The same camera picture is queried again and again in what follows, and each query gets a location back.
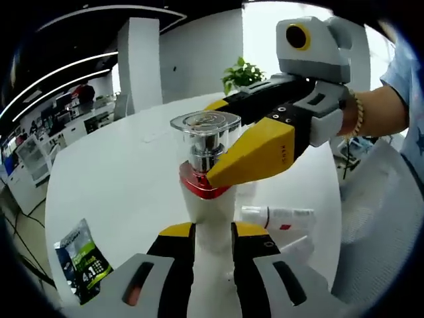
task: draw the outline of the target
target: white bottle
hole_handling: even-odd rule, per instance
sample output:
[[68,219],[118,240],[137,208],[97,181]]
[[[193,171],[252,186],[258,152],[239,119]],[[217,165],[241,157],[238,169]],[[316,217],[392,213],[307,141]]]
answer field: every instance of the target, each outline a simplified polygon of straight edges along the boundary
[[241,219],[272,230],[308,230],[316,223],[312,209],[283,207],[241,207]]
[[239,136],[241,118],[216,111],[182,115],[171,121],[180,146],[180,184],[195,228],[193,284],[187,317],[241,317],[234,281],[231,223],[236,187],[215,188],[207,172]]

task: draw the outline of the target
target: white pillar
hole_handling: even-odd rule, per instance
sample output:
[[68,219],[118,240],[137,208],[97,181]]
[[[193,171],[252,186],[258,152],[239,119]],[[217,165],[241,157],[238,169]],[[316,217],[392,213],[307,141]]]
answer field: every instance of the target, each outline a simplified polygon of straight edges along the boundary
[[121,93],[138,113],[162,104],[159,20],[130,18],[118,33]]

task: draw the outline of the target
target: white tube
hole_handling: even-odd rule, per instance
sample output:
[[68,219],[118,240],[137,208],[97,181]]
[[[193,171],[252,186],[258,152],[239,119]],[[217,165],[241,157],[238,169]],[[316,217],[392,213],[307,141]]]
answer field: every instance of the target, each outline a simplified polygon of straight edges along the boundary
[[312,209],[283,207],[241,207],[241,219],[273,230],[308,230],[316,223]]
[[280,253],[295,258],[298,262],[306,263],[311,257],[315,246],[312,238],[308,235],[291,242],[285,247],[281,247]]

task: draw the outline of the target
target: potted plant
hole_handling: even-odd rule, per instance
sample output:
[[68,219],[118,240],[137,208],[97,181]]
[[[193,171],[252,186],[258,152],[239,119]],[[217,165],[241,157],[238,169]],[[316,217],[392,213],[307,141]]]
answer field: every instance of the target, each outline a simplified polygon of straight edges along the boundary
[[227,68],[224,75],[225,77],[221,80],[223,81],[225,95],[228,95],[232,88],[249,86],[265,79],[264,72],[256,65],[246,63],[242,57],[238,58],[237,63],[232,68]]

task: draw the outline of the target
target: chair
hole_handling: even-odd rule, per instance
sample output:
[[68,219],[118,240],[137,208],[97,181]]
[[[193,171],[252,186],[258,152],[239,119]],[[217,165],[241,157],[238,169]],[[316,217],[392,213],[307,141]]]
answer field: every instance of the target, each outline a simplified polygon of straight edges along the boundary
[[379,140],[341,188],[343,233],[332,290],[340,300],[367,309],[390,286],[423,222],[420,186],[401,155]]

